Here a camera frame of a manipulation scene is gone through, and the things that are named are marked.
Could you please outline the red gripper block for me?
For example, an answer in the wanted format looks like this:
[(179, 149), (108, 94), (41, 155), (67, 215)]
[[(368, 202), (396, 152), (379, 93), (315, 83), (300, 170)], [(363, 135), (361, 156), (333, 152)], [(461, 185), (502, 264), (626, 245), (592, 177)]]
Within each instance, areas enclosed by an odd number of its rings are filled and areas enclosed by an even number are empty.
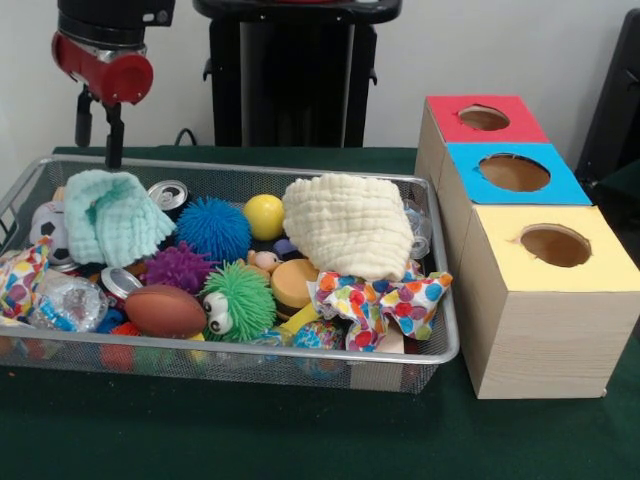
[(106, 104), (110, 131), (106, 140), (105, 164), (111, 170), (122, 165), (124, 122), (122, 104), (135, 105), (151, 90), (154, 71), (140, 48), (102, 49), (79, 43), (62, 33), (52, 39), (54, 62), (66, 75), (86, 87), (77, 98), (75, 143), (87, 148), (91, 142), (93, 96)]

